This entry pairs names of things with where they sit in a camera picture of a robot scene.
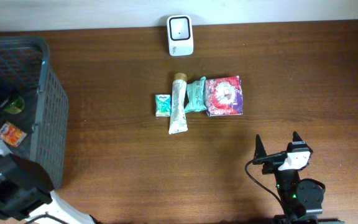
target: red snack package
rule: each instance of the red snack package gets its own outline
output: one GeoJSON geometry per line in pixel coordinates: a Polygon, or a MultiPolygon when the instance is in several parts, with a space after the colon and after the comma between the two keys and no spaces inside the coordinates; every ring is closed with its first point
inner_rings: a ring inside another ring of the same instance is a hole
{"type": "Polygon", "coordinates": [[[242,90],[239,76],[205,82],[205,106],[208,116],[242,114],[242,90]]]}

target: white sensor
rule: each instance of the white sensor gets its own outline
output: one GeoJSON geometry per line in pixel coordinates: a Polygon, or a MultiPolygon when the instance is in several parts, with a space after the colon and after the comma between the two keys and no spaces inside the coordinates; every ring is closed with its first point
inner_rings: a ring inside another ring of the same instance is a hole
{"type": "Polygon", "coordinates": [[[171,56],[184,56],[193,53],[193,28],[189,16],[170,16],[167,19],[167,30],[171,56]]]}

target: gray plastic basket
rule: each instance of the gray plastic basket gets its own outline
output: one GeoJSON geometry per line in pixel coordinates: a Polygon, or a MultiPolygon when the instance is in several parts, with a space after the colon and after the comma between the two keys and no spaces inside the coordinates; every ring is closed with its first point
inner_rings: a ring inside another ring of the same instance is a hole
{"type": "Polygon", "coordinates": [[[25,108],[4,118],[28,136],[14,154],[39,163],[56,189],[63,182],[67,134],[68,99],[49,65],[46,42],[38,37],[0,37],[0,80],[15,86],[25,99],[25,108]]]}

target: cable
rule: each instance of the cable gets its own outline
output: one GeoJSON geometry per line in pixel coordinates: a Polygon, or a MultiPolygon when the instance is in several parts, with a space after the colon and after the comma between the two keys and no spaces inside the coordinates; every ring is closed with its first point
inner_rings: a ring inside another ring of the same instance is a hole
{"type": "Polygon", "coordinates": [[[255,159],[247,162],[247,164],[246,164],[246,173],[247,173],[248,177],[251,178],[251,180],[253,180],[257,185],[259,185],[259,187],[262,187],[263,189],[265,189],[267,192],[272,194],[277,199],[281,208],[283,209],[284,215],[286,216],[287,220],[290,222],[288,214],[285,212],[283,202],[280,200],[280,198],[275,193],[273,193],[271,190],[269,190],[267,187],[265,187],[263,184],[259,183],[259,181],[256,180],[253,176],[251,176],[251,174],[248,172],[248,166],[249,166],[249,164],[253,163],[254,160],[255,159]]]}
{"type": "Polygon", "coordinates": [[[24,224],[31,224],[31,223],[33,223],[33,222],[35,222],[35,221],[37,221],[38,219],[41,219],[41,218],[50,218],[50,219],[55,220],[56,222],[59,222],[61,224],[68,224],[67,222],[64,222],[63,220],[60,220],[60,219],[58,219],[58,218],[56,218],[54,216],[49,215],[48,213],[45,213],[44,215],[40,215],[38,217],[35,217],[35,218],[31,219],[30,221],[28,221],[28,222],[26,222],[24,224]]]}

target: white device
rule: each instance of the white device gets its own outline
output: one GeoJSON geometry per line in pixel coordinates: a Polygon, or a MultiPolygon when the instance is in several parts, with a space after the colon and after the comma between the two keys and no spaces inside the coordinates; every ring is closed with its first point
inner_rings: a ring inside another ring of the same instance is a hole
{"type": "MultiPolygon", "coordinates": [[[[305,144],[304,141],[292,142],[292,144],[305,144]]],[[[288,169],[301,169],[308,164],[310,158],[310,151],[305,152],[289,152],[284,163],[278,168],[278,170],[288,169]]]]}
{"type": "MultiPolygon", "coordinates": [[[[43,204],[33,212],[30,213],[30,217],[26,220],[32,220],[37,218],[38,216],[42,216],[45,213],[60,219],[69,224],[94,224],[91,216],[85,213],[78,211],[73,208],[67,202],[62,200],[59,195],[53,190],[50,192],[50,197],[52,198],[52,202],[50,204],[43,204]]],[[[60,222],[56,222],[55,220],[51,220],[49,218],[41,218],[35,221],[38,224],[59,224],[60,222]]]]}
{"type": "Polygon", "coordinates": [[[184,56],[193,53],[193,28],[189,16],[170,16],[167,19],[167,31],[171,56],[184,56]]]}

